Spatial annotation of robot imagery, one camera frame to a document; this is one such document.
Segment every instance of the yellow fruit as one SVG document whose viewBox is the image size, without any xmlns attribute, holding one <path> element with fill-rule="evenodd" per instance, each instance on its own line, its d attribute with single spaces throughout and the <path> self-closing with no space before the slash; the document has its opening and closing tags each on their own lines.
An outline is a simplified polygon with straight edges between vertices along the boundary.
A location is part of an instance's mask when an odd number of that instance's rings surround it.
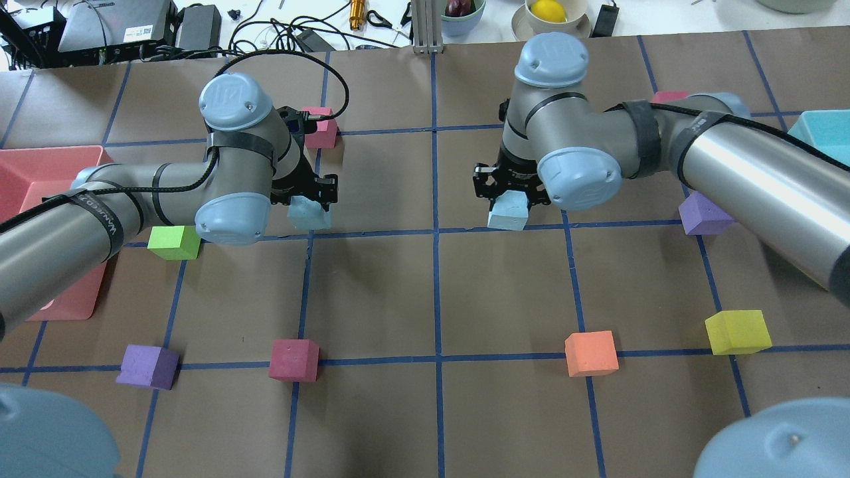
<svg viewBox="0 0 850 478">
<path fill-rule="evenodd" d="M 567 21 L 567 12 L 555 0 L 537 0 L 531 4 L 531 13 L 540 20 L 551 21 L 552 23 Z"/>
</svg>

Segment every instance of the white cup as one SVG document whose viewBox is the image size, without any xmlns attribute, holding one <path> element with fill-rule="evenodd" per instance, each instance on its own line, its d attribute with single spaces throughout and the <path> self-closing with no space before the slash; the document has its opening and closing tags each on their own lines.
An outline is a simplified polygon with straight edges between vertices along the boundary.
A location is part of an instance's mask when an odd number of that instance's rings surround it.
<svg viewBox="0 0 850 478">
<path fill-rule="evenodd" d="M 567 13 L 567 21 L 552 22 L 541 20 L 531 13 L 531 5 L 537 0 L 525 0 L 525 18 L 534 33 L 548 33 L 550 31 L 562 31 L 569 33 L 578 26 L 581 17 L 587 13 L 587 0 L 555 0 L 564 7 Z"/>
</svg>

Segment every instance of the yellow cube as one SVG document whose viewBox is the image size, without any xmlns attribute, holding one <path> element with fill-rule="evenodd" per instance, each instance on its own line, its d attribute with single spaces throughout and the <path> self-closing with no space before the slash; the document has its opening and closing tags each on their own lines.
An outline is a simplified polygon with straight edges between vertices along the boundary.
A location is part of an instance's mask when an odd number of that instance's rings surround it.
<svg viewBox="0 0 850 478">
<path fill-rule="evenodd" d="M 705 319 L 705 330 L 716 356 L 754 354 L 773 347 L 760 310 L 724 310 Z"/>
</svg>

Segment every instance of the black connector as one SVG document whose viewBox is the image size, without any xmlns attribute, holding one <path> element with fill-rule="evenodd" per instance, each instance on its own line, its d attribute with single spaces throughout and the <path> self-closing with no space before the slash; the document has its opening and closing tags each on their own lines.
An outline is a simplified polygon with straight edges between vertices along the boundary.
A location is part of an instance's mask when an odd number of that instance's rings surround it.
<svg viewBox="0 0 850 478">
<path fill-rule="evenodd" d="M 617 14 L 620 9 L 616 6 L 603 5 L 599 9 L 599 16 L 596 18 L 596 26 L 593 27 L 593 33 L 590 38 L 610 37 L 614 34 L 614 25 L 617 23 Z"/>
</svg>

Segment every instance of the light blue bowl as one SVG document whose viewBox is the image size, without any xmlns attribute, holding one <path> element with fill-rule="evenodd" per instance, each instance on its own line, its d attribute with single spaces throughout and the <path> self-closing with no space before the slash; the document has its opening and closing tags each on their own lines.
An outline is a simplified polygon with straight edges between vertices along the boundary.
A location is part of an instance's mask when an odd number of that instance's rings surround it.
<svg viewBox="0 0 850 478">
<path fill-rule="evenodd" d="M 445 5 L 449 2 L 449 0 L 445 0 L 443 2 L 443 9 L 441 11 L 445 12 Z M 440 14 L 440 18 L 443 19 L 443 33 L 447 37 L 459 37 L 461 35 L 466 35 L 481 21 L 481 15 L 484 13 L 484 7 L 487 4 L 487 0 L 473 0 L 475 3 L 475 11 L 469 15 L 462 17 L 447 17 L 444 14 Z"/>
</svg>

